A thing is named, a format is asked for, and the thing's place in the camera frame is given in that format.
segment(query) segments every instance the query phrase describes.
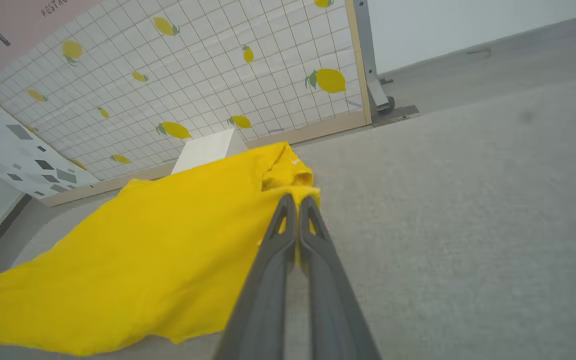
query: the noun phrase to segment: caster wheel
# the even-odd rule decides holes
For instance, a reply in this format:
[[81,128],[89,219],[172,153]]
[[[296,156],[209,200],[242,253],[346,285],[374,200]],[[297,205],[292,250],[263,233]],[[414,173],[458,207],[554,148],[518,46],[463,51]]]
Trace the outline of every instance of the caster wheel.
[[388,98],[388,107],[386,107],[386,109],[381,109],[381,110],[377,110],[377,112],[379,113],[379,115],[388,115],[391,112],[393,112],[393,110],[395,110],[395,99],[392,96],[387,96]]

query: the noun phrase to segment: yellow towel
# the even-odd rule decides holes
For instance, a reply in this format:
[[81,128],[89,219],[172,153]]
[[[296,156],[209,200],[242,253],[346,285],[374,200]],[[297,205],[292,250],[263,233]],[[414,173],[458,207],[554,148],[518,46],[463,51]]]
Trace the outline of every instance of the yellow towel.
[[133,180],[50,251],[0,274],[0,344],[76,356],[222,331],[283,194],[318,199],[286,143]]

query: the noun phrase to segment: lemon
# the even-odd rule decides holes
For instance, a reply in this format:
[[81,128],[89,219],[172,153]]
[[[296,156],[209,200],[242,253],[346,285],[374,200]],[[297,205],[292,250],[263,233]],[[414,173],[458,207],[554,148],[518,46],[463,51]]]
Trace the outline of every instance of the lemon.
[[75,159],[69,159],[69,160],[70,160],[71,163],[75,164],[76,166],[84,169],[85,171],[88,171],[88,169],[86,168],[86,166],[82,165],[81,162],[78,162],[78,161],[75,160]]
[[240,128],[250,128],[250,120],[244,116],[231,116],[228,123],[232,125],[237,125]]
[[41,101],[42,103],[45,103],[46,101],[48,101],[48,98],[46,98],[46,96],[43,96],[42,94],[39,93],[39,91],[30,89],[30,90],[26,90],[28,92],[28,95],[30,95],[31,98],[33,98],[34,100],[37,101]]
[[104,119],[108,119],[110,117],[108,111],[106,111],[102,107],[97,107],[97,110],[99,110],[99,114],[101,114],[101,116],[103,116]]
[[187,139],[190,137],[188,129],[176,122],[164,121],[157,126],[156,130],[157,134],[170,135],[171,137],[179,139]]
[[255,59],[252,50],[246,45],[242,45],[241,49],[244,51],[244,60],[246,60],[247,63],[251,63]]
[[61,45],[64,57],[68,60],[68,65],[77,66],[75,63],[82,55],[82,45],[75,41],[67,40]]
[[308,88],[308,83],[314,89],[317,89],[317,84],[319,84],[323,91],[331,94],[346,91],[346,78],[342,73],[332,68],[313,71],[311,75],[306,76],[306,88]]
[[130,159],[128,159],[128,157],[116,153],[110,157],[110,160],[114,162],[120,162],[121,164],[130,164]]
[[179,28],[175,25],[170,25],[169,21],[162,17],[152,18],[155,21],[155,28],[159,30],[164,35],[170,35],[171,37],[179,34]]
[[137,80],[138,82],[142,82],[145,83],[148,81],[148,76],[146,75],[141,75],[141,73],[138,73],[137,71],[132,73],[132,77]]
[[327,8],[334,2],[335,2],[334,0],[315,0],[315,5],[317,5],[320,8]]

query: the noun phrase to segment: pink poster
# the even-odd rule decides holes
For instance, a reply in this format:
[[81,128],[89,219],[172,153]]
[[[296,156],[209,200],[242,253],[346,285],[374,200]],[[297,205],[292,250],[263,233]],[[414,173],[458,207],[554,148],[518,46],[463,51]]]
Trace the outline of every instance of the pink poster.
[[0,71],[101,0],[0,0]]

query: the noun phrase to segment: metal stand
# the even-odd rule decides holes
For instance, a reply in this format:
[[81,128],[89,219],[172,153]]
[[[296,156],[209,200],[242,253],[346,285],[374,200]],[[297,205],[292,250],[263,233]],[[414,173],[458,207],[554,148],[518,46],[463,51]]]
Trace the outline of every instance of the metal stand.
[[352,4],[354,4],[354,13],[357,18],[363,71],[366,76],[368,92],[370,92],[379,114],[385,115],[395,109],[395,100],[391,96],[386,96],[384,89],[382,89],[382,84],[377,78],[373,32],[370,27],[370,14],[368,14],[368,0],[353,0]]
[[[311,358],[381,359],[313,198],[302,201],[299,215],[297,222],[293,196],[284,195],[230,315],[215,360],[284,358],[286,278],[294,265],[298,234],[301,269],[310,283]],[[285,229],[279,232],[284,221]]]

